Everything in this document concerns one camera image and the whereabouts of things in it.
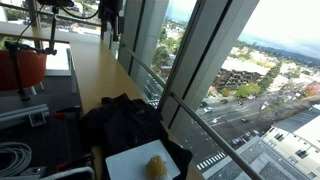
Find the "black zip jersey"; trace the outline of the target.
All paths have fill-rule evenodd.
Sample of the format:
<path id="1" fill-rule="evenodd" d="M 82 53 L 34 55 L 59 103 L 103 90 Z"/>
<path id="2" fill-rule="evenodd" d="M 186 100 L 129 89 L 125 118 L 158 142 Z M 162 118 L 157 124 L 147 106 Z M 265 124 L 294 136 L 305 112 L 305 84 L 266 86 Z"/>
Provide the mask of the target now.
<path id="1" fill-rule="evenodd" d="M 160 140 L 186 180 L 193 154 L 169 139 L 161 114 L 142 99 L 131 100 L 126 93 L 103 97 L 101 106 L 81 117 L 79 131 L 84 151 L 101 146 L 105 157 Z"/>

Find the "metal window handrail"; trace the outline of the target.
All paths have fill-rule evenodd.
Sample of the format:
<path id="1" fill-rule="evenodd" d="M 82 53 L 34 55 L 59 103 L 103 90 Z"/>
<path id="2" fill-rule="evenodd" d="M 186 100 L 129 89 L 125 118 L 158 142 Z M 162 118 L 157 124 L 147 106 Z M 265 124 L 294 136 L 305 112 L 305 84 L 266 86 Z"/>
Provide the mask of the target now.
<path id="1" fill-rule="evenodd" d="M 142 60 L 140 60 L 134 51 L 132 51 L 126 44 L 122 45 L 122 48 L 126 49 L 129 54 L 162 86 L 164 82 L 160 77 L 155 74 Z M 170 96 L 187 112 L 199 126 L 229 155 L 229 157 L 252 179 L 252 180 L 264 180 L 264 178 L 257 173 L 237 152 L 209 125 L 207 125 L 196 112 L 185 103 L 173 91 L 170 92 Z"/>

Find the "aluminium extrusion bar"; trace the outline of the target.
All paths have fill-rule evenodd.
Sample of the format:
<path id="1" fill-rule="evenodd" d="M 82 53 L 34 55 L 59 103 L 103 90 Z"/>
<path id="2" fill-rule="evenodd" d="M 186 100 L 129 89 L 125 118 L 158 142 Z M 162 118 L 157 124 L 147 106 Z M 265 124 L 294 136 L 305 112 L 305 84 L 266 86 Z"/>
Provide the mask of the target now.
<path id="1" fill-rule="evenodd" d="M 40 104 L 0 114 L 0 129 L 17 126 L 29 122 L 32 127 L 44 125 L 50 116 L 46 104 Z"/>

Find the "orange chair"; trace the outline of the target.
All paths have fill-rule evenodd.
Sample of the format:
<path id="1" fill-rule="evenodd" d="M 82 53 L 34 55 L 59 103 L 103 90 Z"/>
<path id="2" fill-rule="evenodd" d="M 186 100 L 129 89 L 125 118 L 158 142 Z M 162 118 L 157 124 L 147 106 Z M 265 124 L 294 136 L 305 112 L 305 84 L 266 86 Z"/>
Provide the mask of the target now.
<path id="1" fill-rule="evenodd" d="M 22 50 L 18 53 L 18 66 L 22 87 L 27 88 L 39 84 L 45 77 L 47 56 L 35 51 Z M 17 82 L 13 62 L 8 50 L 0 51 L 0 90 L 17 90 Z"/>

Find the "red handled black clamp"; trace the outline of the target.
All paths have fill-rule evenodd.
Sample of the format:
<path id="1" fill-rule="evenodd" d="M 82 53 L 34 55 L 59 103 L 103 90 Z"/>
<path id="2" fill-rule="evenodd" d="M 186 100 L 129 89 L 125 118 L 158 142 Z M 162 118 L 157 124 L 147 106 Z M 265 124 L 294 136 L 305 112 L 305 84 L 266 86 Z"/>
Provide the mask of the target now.
<path id="1" fill-rule="evenodd" d="M 81 107 L 73 106 L 58 110 L 54 113 L 55 118 L 65 118 L 68 114 L 73 113 L 75 118 L 80 117 Z"/>

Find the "red handled clamp front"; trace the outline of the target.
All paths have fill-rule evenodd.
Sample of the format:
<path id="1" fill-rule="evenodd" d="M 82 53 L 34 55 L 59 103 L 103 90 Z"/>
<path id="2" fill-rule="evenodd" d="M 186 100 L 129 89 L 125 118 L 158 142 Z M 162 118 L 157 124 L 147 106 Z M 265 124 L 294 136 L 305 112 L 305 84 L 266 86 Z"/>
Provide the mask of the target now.
<path id="1" fill-rule="evenodd" d="M 63 172 L 66 170 L 71 170 L 71 169 L 77 168 L 77 167 L 82 167 L 82 166 L 87 165 L 94 158 L 95 158 L 95 156 L 92 153 L 83 154 L 73 161 L 58 164 L 55 168 L 55 171 L 56 172 Z"/>

